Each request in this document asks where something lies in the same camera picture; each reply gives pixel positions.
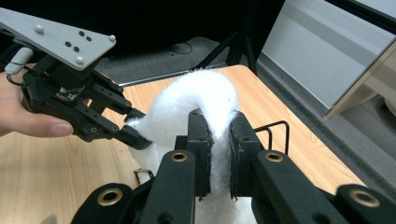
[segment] bolt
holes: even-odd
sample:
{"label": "bolt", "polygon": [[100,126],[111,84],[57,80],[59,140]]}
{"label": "bolt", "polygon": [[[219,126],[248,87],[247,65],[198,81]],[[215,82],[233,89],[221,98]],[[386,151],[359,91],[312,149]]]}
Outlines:
{"label": "bolt", "polygon": [[84,59],[81,56],[78,56],[76,58],[76,63],[79,65],[83,65],[84,64]]}
{"label": "bolt", "polygon": [[115,37],[114,35],[111,35],[108,39],[109,39],[111,42],[116,42],[116,37]]}
{"label": "bolt", "polygon": [[43,34],[44,34],[44,27],[43,27],[42,25],[37,25],[37,26],[35,27],[35,32],[36,32],[37,34],[43,35]]}

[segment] robotic hand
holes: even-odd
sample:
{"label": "robotic hand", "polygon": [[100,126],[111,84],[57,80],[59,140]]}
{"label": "robotic hand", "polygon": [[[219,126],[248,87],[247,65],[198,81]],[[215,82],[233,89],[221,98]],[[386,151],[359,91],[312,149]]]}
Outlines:
{"label": "robotic hand", "polygon": [[[135,129],[120,129],[102,116],[106,108],[128,118],[143,116],[124,98],[122,87],[94,70],[100,57],[116,44],[114,35],[100,35],[4,8],[0,8],[0,26],[1,33],[14,36],[14,42],[23,46],[6,62],[5,71],[8,81],[21,86],[31,112],[69,121],[73,134],[87,142],[116,138],[136,149],[149,146],[150,141]],[[23,76],[23,82],[13,81],[12,76],[41,51],[44,56]]]}

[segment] white fur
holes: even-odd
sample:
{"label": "white fur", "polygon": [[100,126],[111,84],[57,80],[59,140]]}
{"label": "white fur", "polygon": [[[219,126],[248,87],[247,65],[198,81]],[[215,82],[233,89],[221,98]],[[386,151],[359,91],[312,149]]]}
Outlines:
{"label": "white fur", "polygon": [[130,149],[142,168],[157,173],[163,155],[174,149],[177,135],[187,135],[189,113],[200,108],[214,145],[212,147],[211,193],[196,201],[195,223],[255,223],[250,199],[231,200],[228,127],[239,110],[235,87],[220,72],[200,70],[188,73],[169,85],[156,98],[142,119],[128,121],[152,141],[144,150]]}

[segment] wooden table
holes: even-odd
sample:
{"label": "wooden table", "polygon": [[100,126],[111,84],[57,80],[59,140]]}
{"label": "wooden table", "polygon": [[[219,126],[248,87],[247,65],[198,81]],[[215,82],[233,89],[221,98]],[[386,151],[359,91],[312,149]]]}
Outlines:
{"label": "wooden table", "polygon": [[[319,188],[362,182],[245,66],[221,68],[239,93],[241,111],[253,128],[279,120],[290,125],[290,157]],[[132,86],[125,97],[147,112],[174,78]],[[123,117],[104,115],[119,125]],[[284,148],[284,127],[273,129],[274,148]],[[260,138],[267,146],[266,133]],[[138,164],[117,140],[86,143],[76,136],[34,138],[11,133],[0,138],[1,223],[69,223],[90,193],[110,183],[135,186]]]}

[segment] black mechanical part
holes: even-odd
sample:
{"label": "black mechanical part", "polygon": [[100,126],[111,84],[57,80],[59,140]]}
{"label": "black mechanical part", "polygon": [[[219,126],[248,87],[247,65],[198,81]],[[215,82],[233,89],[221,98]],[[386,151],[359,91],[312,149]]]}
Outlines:
{"label": "black mechanical part", "polygon": [[91,193],[71,223],[139,223],[152,182],[153,179],[134,190],[124,184],[103,185]]}
{"label": "black mechanical part", "polygon": [[[200,116],[200,111],[192,111],[189,118],[200,120]],[[97,195],[113,189],[106,186],[87,199],[73,223],[193,223],[195,197],[201,197],[201,191],[196,188],[206,189],[197,183],[205,178],[203,173],[199,175],[201,178],[196,176],[207,169],[208,158],[194,155],[199,150],[191,152],[186,148],[189,139],[207,134],[205,122],[200,122],[203,124],[199,124],[197,133],[193,133],[197,123],[189,122],[189,136],[177,137],[175,150],[163,156],[157,176],[132,190],[131,194],[123,194],[132,196],[116,215],[97,211],[110,210],[97,205]],[[231,123],[229,144],[233,153],[232,197],[251,197],[252,211],[259,224],[396,223],[396,205],[372,189],[344,185],[334,196],[316,188],[287,154],[263,148],[242,113]],[[97,217],[85,215],[92,213],[92,209]]]}
{"label": "black mechanical part", "polygon": [[92,68],[90,65],[83,71],[73,70],[45,56],[23,76],[22,92],[28,109],[69,121],[73,134],[86,142],[116,138],[136,149],[148,147],[150,141],[135,129],[125,125],[120,130],[102,116],[107,108],[121,115],[136,113],[124,98],[123,88]]}
{"label": "black mechanical part", "polygon": [[[286,154],[267,150],[260,151],[256,158],[258,189],[265,192],[263,202],[271,203],[280,223],[347,223]],[[254,195],[252,201],[261,203],[261,198]],[[259,217],[263,215],[256,214],[261,211],[253,210]]]}
{"label": "black mechanical part", "polygon": [[200,109],[190,112],[188,127],[187,150],[196,158],[195,196],[202,198],[210,193],[212,133]]}
{"label": "black mechanical part", "polygon": [[140,223],[193,223],[194,210],[195,156],[170,151],[163,156]]}
{"label": "black mechanical part", "polygon": [[341,186],[332,202],[350,223],[396,223],[396,204],[360,185]]}
{"label": "black mechanical part", "polygon": [[231,198],[251,197],[254,177],[252,162],[255,155],[264,150],[247,118],[241,112],[233,118],[229,128],[231,150]]}

